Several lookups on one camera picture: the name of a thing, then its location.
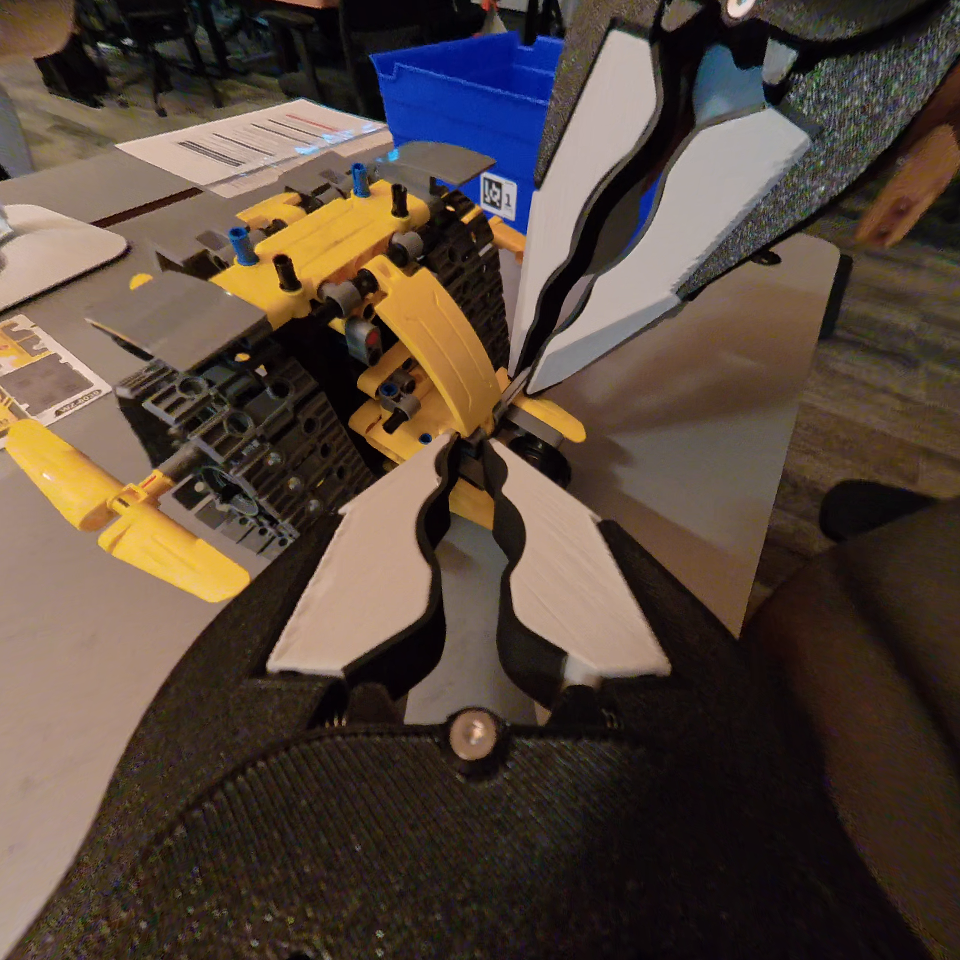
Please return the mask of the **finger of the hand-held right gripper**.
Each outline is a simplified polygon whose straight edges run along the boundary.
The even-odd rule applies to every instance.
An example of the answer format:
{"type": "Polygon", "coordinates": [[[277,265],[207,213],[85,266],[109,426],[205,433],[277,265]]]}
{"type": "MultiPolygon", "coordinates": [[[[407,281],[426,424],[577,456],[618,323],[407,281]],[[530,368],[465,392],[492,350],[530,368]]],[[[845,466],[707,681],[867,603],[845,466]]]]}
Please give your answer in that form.
{"type": "Polygon", "coordinates": [[[573,257],[589,203],[639,150],[661,106],[650,41],[610,30],[532,198],[510,336],[512,375],[529,365],[522,350],[546,316],[540,302],[548,282],[573,257]]]}
{"type": "Polygon", "coordinates": [[[804,154],[813,132],[768,98],[791,54],[744,61],[726,39],[652,42],[661,107],[635,154],[588,204],[571,260],[547,284],[527,342],[527,394],[571,378],[683,309],[681,288],[804,154]]]}

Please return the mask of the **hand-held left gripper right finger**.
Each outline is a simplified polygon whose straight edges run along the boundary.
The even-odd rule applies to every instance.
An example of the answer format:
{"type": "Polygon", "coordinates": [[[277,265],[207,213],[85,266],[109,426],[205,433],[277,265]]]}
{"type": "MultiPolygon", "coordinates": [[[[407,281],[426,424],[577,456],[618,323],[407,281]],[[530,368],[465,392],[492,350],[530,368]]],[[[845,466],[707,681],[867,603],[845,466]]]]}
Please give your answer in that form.
{"type": "Polygon", "coordinates": [[[496,645],[509,679],[550,710],[569,687],[668,677],[600,517],[499,440],[485,443],[483,466],[507,561],[496,645]]]}

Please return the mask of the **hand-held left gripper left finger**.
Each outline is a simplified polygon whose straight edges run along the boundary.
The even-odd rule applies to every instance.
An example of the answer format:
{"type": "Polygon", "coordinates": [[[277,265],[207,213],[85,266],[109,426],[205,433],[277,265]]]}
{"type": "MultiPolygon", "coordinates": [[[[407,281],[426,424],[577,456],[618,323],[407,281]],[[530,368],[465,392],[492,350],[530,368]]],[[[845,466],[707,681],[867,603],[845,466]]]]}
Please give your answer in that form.
{"type": "Polygon", "coordinates": [[[436,547],[450,529],[458,440],[438,435],[342,507],[268,673],[346,676],[442,615],[436,547]]]}

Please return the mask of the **yellow tracked toy vehicle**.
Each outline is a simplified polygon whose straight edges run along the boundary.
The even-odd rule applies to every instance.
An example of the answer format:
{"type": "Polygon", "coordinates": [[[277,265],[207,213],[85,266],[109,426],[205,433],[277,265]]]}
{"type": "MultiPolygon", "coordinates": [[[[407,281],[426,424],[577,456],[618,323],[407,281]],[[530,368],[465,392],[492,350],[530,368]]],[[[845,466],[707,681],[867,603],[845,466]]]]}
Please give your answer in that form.
{"type": "Polygon", "coordinates": [[[101,393],[34,403],[2,389],[2,449],[74,528],[116,559],[207,602],[250,582],[162,510],[272,559],[439,436],[510,450],[562,487],[582,423],[507,393],[500,252],[525,238],[459,190],[493,160],[412,142],[348,172],[294,169],[86,321],[144,365],[115,396],[151,471],[124,482],[49,425],[101,393]]]}

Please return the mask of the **person's right hand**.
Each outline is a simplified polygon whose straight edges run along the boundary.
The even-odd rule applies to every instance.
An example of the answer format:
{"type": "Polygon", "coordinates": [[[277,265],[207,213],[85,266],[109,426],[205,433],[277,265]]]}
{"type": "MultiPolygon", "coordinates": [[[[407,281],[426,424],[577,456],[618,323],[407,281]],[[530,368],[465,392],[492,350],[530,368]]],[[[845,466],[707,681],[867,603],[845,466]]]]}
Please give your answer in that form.
{"type": "Polygon", "coordinates": [[[890,249],[901,242],[945,192],[959,169],[958,134],[954,125],[934,127],[907,150],[901,164],[854,234],[861,247],[890,249]]]}

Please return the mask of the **blue plastic bin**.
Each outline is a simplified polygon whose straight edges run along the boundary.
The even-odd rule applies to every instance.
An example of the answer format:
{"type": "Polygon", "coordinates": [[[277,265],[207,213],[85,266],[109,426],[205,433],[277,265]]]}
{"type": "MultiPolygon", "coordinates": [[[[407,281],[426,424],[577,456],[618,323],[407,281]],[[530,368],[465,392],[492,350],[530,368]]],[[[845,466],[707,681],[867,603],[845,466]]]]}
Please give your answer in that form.
{"type": "Polygon", "coordinates": [[[449,143],[494,159],[465,195],[527,233],[534,173],[563,42],[514,31],[374,54],[396,147],[449,143]]]}

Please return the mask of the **laminated instruction sheet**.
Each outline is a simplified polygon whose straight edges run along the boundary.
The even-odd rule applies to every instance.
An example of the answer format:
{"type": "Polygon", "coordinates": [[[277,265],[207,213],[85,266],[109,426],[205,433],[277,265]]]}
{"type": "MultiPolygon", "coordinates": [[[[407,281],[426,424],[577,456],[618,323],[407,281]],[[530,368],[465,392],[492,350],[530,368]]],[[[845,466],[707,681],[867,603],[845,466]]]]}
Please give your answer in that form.
{"type": "Polygon", "coordinates": [[[392,145],[385,123],[295,99],[117,148],[193,186],[234,197],[328,153],[349,158],[392,145]]]}

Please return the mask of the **yellow sticker sheet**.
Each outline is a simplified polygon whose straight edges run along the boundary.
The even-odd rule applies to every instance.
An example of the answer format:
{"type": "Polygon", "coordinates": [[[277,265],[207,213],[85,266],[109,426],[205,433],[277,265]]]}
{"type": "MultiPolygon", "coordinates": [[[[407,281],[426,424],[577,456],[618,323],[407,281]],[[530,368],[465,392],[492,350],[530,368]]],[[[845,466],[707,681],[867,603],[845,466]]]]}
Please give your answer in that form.
{"type": "Polygon", "coordinates": [[[52,426],[112,386],[25,315],[1,322],[1,446],[13,424],[52,426]]]}

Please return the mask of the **white book stand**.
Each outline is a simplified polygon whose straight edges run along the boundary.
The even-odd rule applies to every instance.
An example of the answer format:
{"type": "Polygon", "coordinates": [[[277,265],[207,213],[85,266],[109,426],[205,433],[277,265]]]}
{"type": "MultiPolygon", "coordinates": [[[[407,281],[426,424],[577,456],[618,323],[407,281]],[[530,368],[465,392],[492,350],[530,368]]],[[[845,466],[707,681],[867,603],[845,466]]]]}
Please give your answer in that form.
{"type": "Polygon", "coordinates": [[[123,258],[128,240],[41,206],[1,207],[1,311],[123,258]]]}

